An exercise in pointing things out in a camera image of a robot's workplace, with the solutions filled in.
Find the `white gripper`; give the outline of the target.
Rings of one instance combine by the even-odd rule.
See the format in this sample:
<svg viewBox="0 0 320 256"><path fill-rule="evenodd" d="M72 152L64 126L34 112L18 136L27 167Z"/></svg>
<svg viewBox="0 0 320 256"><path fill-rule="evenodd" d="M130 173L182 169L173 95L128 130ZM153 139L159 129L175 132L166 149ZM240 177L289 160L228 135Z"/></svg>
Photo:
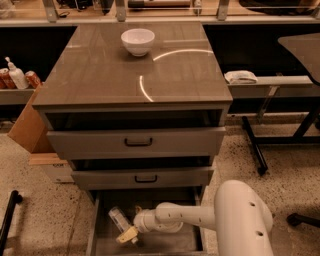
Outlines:
<svg viewBox="0 0 320 256"><path fill-rule="evenodd" d="M148 233L152 231L162 233L177 233L183 227L182 222L164 223L156 218L154 210L144 209L142 207L135 206L136 216L134 217L133 224L126 231L121 233L116 241L118 243L132 242L135 243L138 238L138 231L140 233Z"/></svg>

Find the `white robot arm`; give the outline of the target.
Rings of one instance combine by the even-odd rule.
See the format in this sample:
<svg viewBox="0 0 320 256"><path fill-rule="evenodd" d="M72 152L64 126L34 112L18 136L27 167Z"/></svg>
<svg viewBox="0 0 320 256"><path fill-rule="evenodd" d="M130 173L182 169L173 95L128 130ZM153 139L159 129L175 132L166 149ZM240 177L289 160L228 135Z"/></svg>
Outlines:
<svg viewBox="0 0 320 256"><path fill-rule="evenodd" d="M271 211L250 186L237 180L219 186L212 206L164 202L139 211L116 241L134 241L151 231L176 233L184 224L215 231L219 256L274 256L269 240Z"/></svg>

